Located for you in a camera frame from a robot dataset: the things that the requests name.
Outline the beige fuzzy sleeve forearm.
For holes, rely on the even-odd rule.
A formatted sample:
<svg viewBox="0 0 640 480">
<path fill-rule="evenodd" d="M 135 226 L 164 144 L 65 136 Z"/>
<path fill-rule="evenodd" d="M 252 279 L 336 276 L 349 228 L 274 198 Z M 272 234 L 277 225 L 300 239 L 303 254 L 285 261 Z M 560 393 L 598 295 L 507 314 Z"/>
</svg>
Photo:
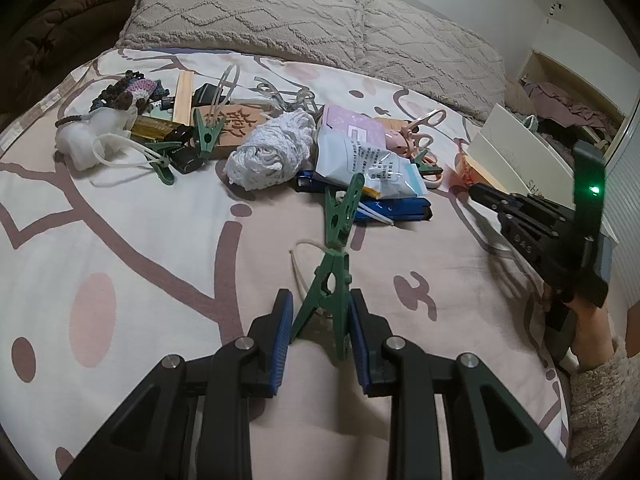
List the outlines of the beige fuzzy sleeve forearm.
<svg viewBox="0 0 640 480">
<path fill-rule="evenodd" d="M 570 376 L 568 462 L 579 479 L 600 478 L 639 419 L 639 358 L 612 344 L 611 359 Z"/>
</svg>

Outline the person's right hand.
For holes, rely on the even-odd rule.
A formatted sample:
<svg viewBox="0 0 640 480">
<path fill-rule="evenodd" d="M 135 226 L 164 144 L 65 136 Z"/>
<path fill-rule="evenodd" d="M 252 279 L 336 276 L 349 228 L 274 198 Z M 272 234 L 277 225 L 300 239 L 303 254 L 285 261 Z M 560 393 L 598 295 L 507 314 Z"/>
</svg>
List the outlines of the person's right hand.
<svg viewBox="0 0 640 480">
<path fill-rule="evenodd" d="M 584 296 L 576 294 L 565 305 L 576 315 L 575 335 L 570 351 L 576 363 L 562 364 L 561 370 L 568 376 L 577 376 L 620 366 L 620 356 L 613 337 L 608 303 L 597 307 Z"/>
</svg>

